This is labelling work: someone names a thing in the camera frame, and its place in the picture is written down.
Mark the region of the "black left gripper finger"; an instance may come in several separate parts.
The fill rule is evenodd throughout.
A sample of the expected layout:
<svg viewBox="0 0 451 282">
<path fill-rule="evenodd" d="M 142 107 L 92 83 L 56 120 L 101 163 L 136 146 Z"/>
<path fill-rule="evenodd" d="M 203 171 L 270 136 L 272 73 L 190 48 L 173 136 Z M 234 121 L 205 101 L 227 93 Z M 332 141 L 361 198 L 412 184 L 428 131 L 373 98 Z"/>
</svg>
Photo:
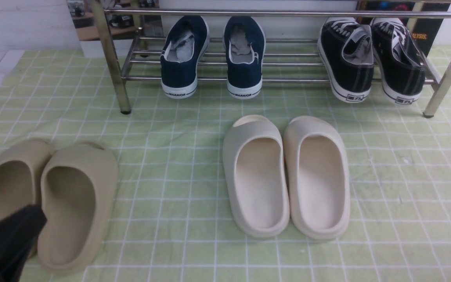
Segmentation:
<svg viewBox="0 0 451 282">
<path fill-rule="evenodd" d="M 27 205 L 0 220 L 0 282 L 18 282 L 47 222 L 41 207 Z"/>
</svg>

